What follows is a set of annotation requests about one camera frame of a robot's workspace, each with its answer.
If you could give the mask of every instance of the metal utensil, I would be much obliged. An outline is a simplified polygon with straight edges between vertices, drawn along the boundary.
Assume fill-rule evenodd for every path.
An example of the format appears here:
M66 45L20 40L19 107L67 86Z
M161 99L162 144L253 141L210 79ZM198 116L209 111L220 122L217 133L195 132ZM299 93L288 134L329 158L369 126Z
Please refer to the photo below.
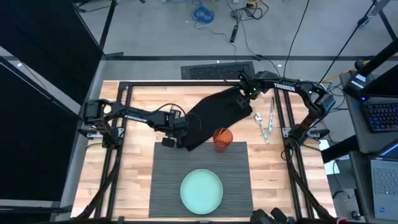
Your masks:
M265 131L264 128L262 127L262 116L261 116L261 114L256 113L256 114L254 115L254 120L255 120L258 124L260 124L261 133L262 133L262 135L264 136L264 139L266 140L266 143L269 144L269 140L268 140L268 136L267 136L267 134L266 134L266 131Z
M273 112L275 108L275 100L274 97L271 99L271 111L269 112L269 126L268 126L268 133L272 133L274 129L274 119L273 119Z

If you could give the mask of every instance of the spoon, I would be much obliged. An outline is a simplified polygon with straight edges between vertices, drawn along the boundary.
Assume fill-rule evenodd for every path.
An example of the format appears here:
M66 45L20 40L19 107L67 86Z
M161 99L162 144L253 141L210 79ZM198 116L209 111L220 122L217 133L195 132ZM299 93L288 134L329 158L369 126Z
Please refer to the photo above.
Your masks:
M267 136L266 132L264 131L264 128L262 127L262 116L261 116L261 114L256 113L256 114L254 115L254 120L255 120L258 124L260 124L261 133L262 133L262 135L264 136L264 139L266 140L266 143L269 144L268 136Z

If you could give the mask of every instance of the laptop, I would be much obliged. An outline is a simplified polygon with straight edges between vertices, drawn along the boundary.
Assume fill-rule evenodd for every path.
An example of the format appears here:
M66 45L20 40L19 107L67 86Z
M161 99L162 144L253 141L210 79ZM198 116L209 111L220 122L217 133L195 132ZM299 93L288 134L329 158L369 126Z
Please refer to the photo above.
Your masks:
M371 157L376 218L398 221L398 140Z

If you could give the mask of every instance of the computer monitor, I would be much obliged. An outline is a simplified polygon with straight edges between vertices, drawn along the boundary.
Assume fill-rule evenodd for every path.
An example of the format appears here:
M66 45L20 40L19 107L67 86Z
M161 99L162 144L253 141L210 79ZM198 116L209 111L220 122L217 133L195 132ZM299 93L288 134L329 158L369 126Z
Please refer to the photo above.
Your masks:
M361 90L361 94L364 96L398 98L398 65L366 85Z

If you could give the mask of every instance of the desk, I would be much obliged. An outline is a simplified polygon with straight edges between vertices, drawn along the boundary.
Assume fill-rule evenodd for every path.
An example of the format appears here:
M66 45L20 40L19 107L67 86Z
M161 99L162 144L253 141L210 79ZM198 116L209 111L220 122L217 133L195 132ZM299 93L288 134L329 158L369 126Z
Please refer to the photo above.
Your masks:
M340 81L343 86L348 82L348 79L349 76L346 73L340 75ZM371 133L360 111L359 102L347 94L345 94L345 97L356 135L334 145L327 151L339 151L337 153L342 155L344 154L343 151L347 152L346 147L350 147L349 150L351 152L348 154L358 190L356 194L358 206L366 221L380 224L396 223L396 221L379 220L374 217L371 167L369 157L365 153L376 152L386 147L398 138L398 133ZM371 98L370 100L382 102L388 99Z
M100 98L115 101L118 86L119 82L105 81ZM172 102L180 105L185 111L189 111L190 108L195 106L202 98L229 87L230 86L134 86L132 89L131 106L152 111L165 103ZM263 125L265 127L268 126L267 118L269 117L270 102L273 95L273 91L268 91L265 95L260 96L251 103L253 111L263 115ZM298 95L293 94L290 99L296 122L300 122L307 114L307 109L301 97ZM274 111L274 127L274 132L269 135L271 143L268 145L265 144L259 126L254 122L252 116L237 122L229 129L234 135L234 141L246 141L248 143L254 209L262 208L269 213L274 207L279 207L287 215L293 216L294 206L290 192L291 189L289 176L287 175L286 162L280 158L280 153L283 151L284 147L276 110ZM160 142L163 136L163 133L154 132L153 129L149 128L146 124L133 121L127 122L113 219L124 216L126 220L135 221L195 220L195 218L148 218L154 143ZM99 139L90 141L90 144L99 141ZM315 147L317 146L315 141L309 141L307 144ZM85 208L98 190L105 152L106 149L101 148L101 146L92 146L86 152L76 199L73 205L73 217L78 215ZM319 202L329 210L330 214L335 216L335 209L320 153L313 149L303 147L302 154L311 191ZM106 195L104 197L102 216L104 216L104 210L106 210L105 205L108 201L107 198L108 196ZM303 214L305 214L305 203L303 197L301 196L300 198L301 208ZM200 220L248 222L249 217L201 218Z

